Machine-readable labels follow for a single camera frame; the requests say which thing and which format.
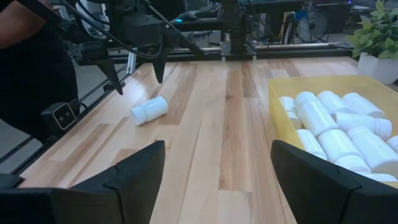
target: potted plant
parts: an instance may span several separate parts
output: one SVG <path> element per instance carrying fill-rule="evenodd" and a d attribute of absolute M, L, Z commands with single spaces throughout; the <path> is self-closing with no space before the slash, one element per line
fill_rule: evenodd
<path fill-rule="evenodd" d="M 360 56 L 359 75 L 390 85 L 398 79 L 398 9 L 387 11 L 380 0 L 376 9 L 347 39 L 354 45 L 353 57 Z"/>

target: yellow plastic bin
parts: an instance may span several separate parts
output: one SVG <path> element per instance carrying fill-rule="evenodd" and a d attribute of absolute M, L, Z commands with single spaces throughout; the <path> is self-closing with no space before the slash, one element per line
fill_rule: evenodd
<path fill-rule="evenodd" d="M 392 122 L 392 136 L 398 135 L 398 93 L 369 77 L 363 76 L 330 76 L 308 78 L 273 78 L 269 80 L 269 109 L 271 121 L 277 133 L 277 139 L 303 149 L 293 124 L 287 117 L 280 103 L 281 96 L 293 99 L 302 91 L 315 95 L 330 90 L 340 97 L 347 93 L 358 93 L 382 109 Z M 398 189 L 398 183 L 385 182 Z"/>

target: light wood surface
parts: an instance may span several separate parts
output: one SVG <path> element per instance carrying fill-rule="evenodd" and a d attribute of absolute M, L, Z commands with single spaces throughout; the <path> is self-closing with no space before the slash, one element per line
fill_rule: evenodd
<path fill-rule="evenodd" d="M 270 158 L 268 80 L 356 75 L 348 57 L 151 64 L 126 80 L 33 163 L 21 187 L 70 187 L 163 139 L 167 154 L 152 224 L 295 223 Z M 135 126 L 129 110 L 155 96 L 167 115 Z"/>

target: white pot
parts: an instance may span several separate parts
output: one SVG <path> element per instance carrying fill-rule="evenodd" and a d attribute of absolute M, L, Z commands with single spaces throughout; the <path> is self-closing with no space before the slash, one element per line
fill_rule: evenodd
<path fill-rule="evenodd" d="M 381 60 L 367 53 L 361 53 L 358 74 L 372 77 L 382 84 L 390 85 L 398 79 L 398 60 Z"/>

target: wooden table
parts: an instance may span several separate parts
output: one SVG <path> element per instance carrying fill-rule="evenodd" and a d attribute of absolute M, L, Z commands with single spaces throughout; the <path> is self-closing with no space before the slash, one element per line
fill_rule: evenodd
<path fill-rule="evenodd" d="M 167 155 L 153 224 L 295 223 L 270 159 L 270 78 L 356 75 L 349 57 L 151 64 L 126 80 L 21 176 L 22 187 L 70 187 L 157 139 Z M 136 127 L 133 106 L 163 96 L 167 115 Z"/>

